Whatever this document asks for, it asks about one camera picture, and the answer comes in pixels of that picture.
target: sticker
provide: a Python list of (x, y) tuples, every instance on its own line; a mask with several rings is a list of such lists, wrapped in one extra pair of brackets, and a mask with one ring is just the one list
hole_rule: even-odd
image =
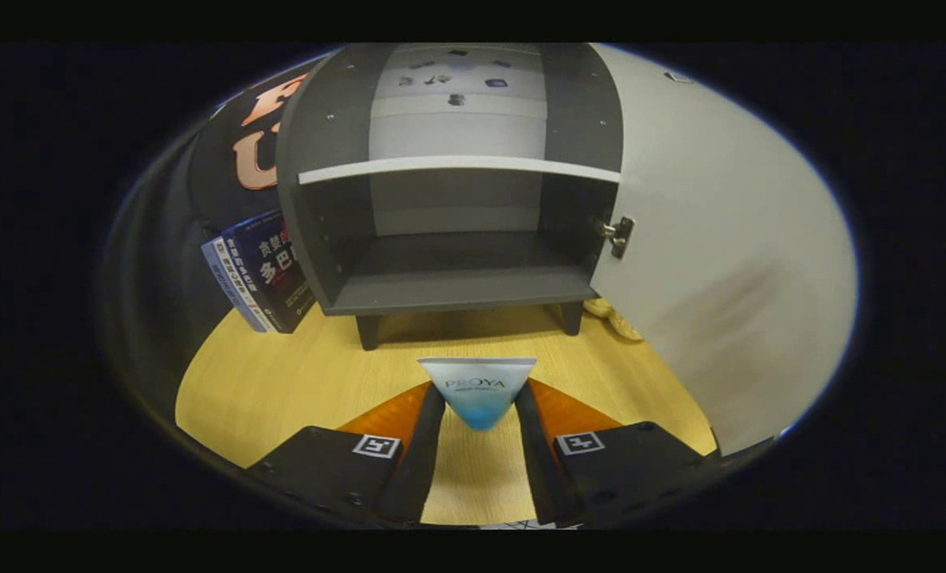
[(391, 458), (391, 456), (394, 456), (395, 450), (399, 449), (400, 443), (401, 439), (398, 438), (383, 438), (380, 435), (364, 433), (360, 443), (353, 447), (352, 452), (371, 458)]
[(524, 519), (523, 521), (513, 521), (509, 523), (498, 523), (495, 525), (481, 525), (480, 529), (578, 529), (578, 525), (570, 527), (559, 527), (553, 523), (545, 525), (539, 524), (535, 519)]
[(596, 433), (592, 431), (557, 436), (557, 443), (561, 446), (565, 456), (599, 452), (605, 447), (603, 442), (600, 442), (600, 438), (597, 438)]

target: screw hole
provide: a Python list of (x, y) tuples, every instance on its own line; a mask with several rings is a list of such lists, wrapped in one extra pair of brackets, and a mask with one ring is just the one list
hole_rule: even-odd
[(606, 504), (608, 501), (613, 501), (617, 497), (617, 493), (611, 492), (609, 489), (604, 489), (603, 492), (597, 492), (593, 495), (594, 504)]
[(636, 501), (635, 504), (631, 504), (631, 505), (629, 505), (629, 507), (626, 507), (625, 510), (622, 511), (622, 514), (634, 513), (634, 512), (637, 512), (637, 511), (641, 511), (641, 510), (643, 510), (644, 508), (646, 508), (646, 505), (650, 505), (650, 503), (648, 503), (648, 501), (645, 501), (645, 500), (643, 500), (643, 501)]

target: book spine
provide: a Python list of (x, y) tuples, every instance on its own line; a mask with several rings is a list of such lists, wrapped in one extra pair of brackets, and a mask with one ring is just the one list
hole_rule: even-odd
[(276, 331), (276, 333), (290, 333), (287, 326), (283, 324), (282, 317), (279, 316), (280, 309), (275, 308), (272, 301), (268, 300), (268, 297), (264, 294), (264, 291), (258, 289), (258, 277), (255, 277), (253, 273), (247, 269), (246, 262), (243, 261), (243, 258), (239, 257), (240, 245), (236, 244), (236, 238), (234, 238), (231, 233), (226, 233), (224, 238), (226, 246), (229, 247), (229, 254), (232, 257), (232, 261), (236, 265), (236, 271), (239, 272), (240, 277), (243, 277), (243, 283), (246, 284), (247, 289), (253, 291), (254, 300), (257, 301), (257, 306), (264, 311), (265, 318), (271, 323), (271, 329)]
[(254, 315), (257, 316), (269, 333), (277, 333), (278, 329), (275, 328), (275, 325), (268, 320), (268, 317), (262, 312), (261, 308), (259, 308), (253, 294), (250, 294), (246, 284), (243, 283), (243, 279), (239, 276), (239, 272), (236, 271), (236, 266), (232, 263), (232, 255), (229, 254), (228, 243), (225, 242), (225, 239), (215, 239), (215, 251), (218, 253), (218, 258), (221, 259), (222, 266), (225, 267), (225, 272), (228, 273), (229, 279), (232, 281), (239, 296), (243, 297), (243, 301), (247, 304), (247, 307), (253, 311)]
[(232, 305), (239, 311), (239, 314), (243, 315), (243, 319), (250, 324), (251, 329), (257, 331), (257, 333), (266, 333), (267, 329), (265, 329), (264, 324), (261, 323), (261, 320), (259, 320), (257, 316), (254, 316), (254, 312), (251, 311), (250, 308), (247, 308), (247, 303), (243, 300), (243, 297), (239, 296), (236, 288), (232, 286), (228, 275), (226, 275), (221, 258), (218, 258), (218, 251), (215, 250), (216, 240), (221, 239), (211, 240), (211, 242), (200, 247), (200, 250), (203, 251), (204, 258), (207, 260), (211, 272), (215, 275), (218, 286), (221, 287), (221, 290), (225, 291), (225, 296), (228, 297), (229, 302), (232, 302)]

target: cabinet leg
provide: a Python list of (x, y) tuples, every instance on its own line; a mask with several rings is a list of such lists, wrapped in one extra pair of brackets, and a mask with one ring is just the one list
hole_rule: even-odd
[(377, 316), (356, 316), (356, 328), (360, 331), (363, 349), (377, 348)]
[(570, 337), (578, 334), (578, 327), (582, 326), (582, 301), (561, 304), (561, 317), (564, 318), (564, 331)]

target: gray cabinet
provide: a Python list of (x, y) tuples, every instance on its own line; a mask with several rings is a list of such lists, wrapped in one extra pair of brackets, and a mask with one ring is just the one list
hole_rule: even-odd
[(578, 333), (621, 179), (621, 103), (586, 44), (342, 48), (290, 99), (280, 199), (325, 314), (561, 304)]
[[(572, 309), (599, 294), (724, 454), (794, 424), (847, 351), (858, 264), (829, 186), (774, 127), (657, 62), (605, 45), (349, 46), (280, 128), (298, 258), (368, 348), (377, 316), (414, 310), (561, 303), (573, 333)], [(626, 249), (600, 233), (629, 228)]]

